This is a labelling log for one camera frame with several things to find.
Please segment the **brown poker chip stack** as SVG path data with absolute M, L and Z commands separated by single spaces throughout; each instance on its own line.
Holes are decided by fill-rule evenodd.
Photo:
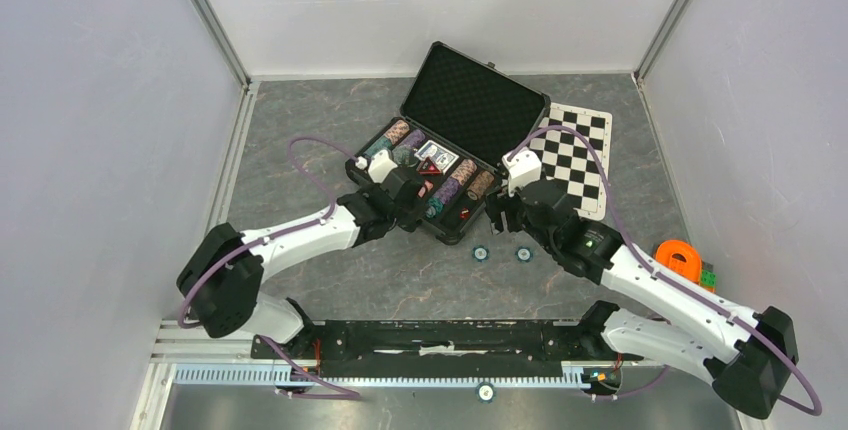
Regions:
M 488 171 L 481 171 L 468 186 L 466 194 L 473 200 L 477 201 L 484 196 L 487 189 L 492 185 L 494 175 Z

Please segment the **pink poker chip stack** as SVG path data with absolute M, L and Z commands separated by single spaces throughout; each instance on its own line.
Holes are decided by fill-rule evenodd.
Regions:
M 395 121 L 383 134 L 389 141 L 391 146 L 397 145 L 398 142 L 410 132 L 410 126 L 405 120 Z

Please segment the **green yellow blue chip stack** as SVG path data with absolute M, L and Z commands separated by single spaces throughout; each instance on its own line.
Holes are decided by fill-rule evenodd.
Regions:
M 401 167 L 413 164 L 415 150 L 411 147 L 398 146 L 392 152 L 393 161 Z

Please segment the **black poker case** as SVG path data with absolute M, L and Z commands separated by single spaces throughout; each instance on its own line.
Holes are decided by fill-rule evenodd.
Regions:
M 458 154 L 459 159 L 441 175 L 422 175 L 434 184 L 434 188 L 421 198 L 424 213 L 418 227 L 446 245 L 455 245 L 482 214 L 486 193 L 503 175 L 499 167 L 502 156 L 537 127 L 550 104 L 546 94 L 503 74 L 493 65 L 475 60 L 445 43 L 435 42 L 430 46 L 398 116 L 371 137 L 358 153 L 363 156 L 363 152 L 395 121 L 402 119 L 409 124 L 409 133 L 420 129 L 427 136 L 425 142 L 434 140 Z M 398 144 L 388 150 L 392 153 Z M 443 206 L 438 216 L 427 218 L 428 200 L 434 197 L 463 159 L 473 160 L 477 165 L 476 172 Z M 346 164 L 345 170 L 359 188 L 373 183 L 367 173 L 352 162 Z M 483 197 L 473 201 L 466 191 L 481 171 L 492 173 L 494 181 Z M 470 211 L 466 219 L 460 217 L 463 209 Z

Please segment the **purple poker chip stack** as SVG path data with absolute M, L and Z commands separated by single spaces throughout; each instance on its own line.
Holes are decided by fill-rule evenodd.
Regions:
M 427 136 L 420 129 L 409 133 L 396 147 L 396 150 L 415 152 L 426 140 Z

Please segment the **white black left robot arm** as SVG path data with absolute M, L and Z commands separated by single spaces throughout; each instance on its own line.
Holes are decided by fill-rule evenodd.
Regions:
M 179 326 L 201 328 L 212 339 L 237 331 L 268 337 L 290 357 L 306 355 L 314 331 L 289 300 L 262 292 L 272 276 L 323 254 L 383 238 L 417 220 L 424 178 L 395 168 L 380 182 L 361 186 L 327 208 L 264 230 L 213 227 L 179 274 L 184 297 Z

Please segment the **black red all-in triangle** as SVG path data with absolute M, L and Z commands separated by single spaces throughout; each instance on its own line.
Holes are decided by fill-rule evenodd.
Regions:
M 423 176 L 438 176 L 442 174 L 442 170 L 430 157 L 425 157 L 419 163 L 417 172 Z

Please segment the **orange blue poker chip stack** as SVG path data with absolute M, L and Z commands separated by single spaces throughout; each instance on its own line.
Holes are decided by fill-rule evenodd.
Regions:
M 476 163 L 471 159 L 463 159 L 451 172 L 450 178 L 456 180 L 460 186 L 467 183 L 477 170 Z

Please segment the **teal poker chip stack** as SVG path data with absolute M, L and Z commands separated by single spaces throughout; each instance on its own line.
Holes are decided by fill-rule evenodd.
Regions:
M 372 158 L 376 153 L 382 150 L 391 149 L 392 146 L 393 142 L 389 137 L 385 135 L 380 136 L 363 152 L 363 156 L 366 158 Z

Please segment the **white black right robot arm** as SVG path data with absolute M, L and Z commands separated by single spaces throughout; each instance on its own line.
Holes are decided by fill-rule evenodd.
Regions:
M 684 371 L 735 410 L 767 419 L 798 363 L 791 317 L 757 312 L 674 273 L 612 227 L 577 214 L 561 183 L 538 180 L 509 193 L 494 188 L 485 209 L 494 232 L 522 231 L 567 273 L 618 292 L 663 317 L 652 322 L 598 302 L 577 332 L 591 358 L 632 354 Z

